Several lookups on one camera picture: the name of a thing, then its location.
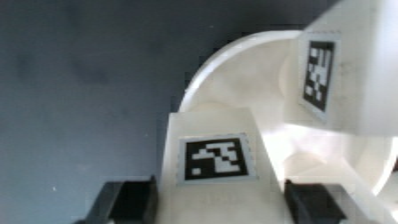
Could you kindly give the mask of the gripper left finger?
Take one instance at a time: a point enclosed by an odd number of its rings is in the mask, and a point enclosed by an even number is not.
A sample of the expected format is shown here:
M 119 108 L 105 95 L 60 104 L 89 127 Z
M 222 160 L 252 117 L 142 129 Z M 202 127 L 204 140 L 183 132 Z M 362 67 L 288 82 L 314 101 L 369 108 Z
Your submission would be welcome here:
M 154 224 L 156 178 L 107 182 L 83 219 L 73 224 Z

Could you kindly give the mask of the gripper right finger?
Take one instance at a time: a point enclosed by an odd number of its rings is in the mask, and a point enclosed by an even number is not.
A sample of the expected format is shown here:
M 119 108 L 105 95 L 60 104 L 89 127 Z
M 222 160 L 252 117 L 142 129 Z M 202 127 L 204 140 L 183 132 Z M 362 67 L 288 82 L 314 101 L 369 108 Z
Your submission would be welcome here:
M 295 224 L 339 224 L 346 220 L 332 195 L 320 183 L 284 181 L 284 200 Z

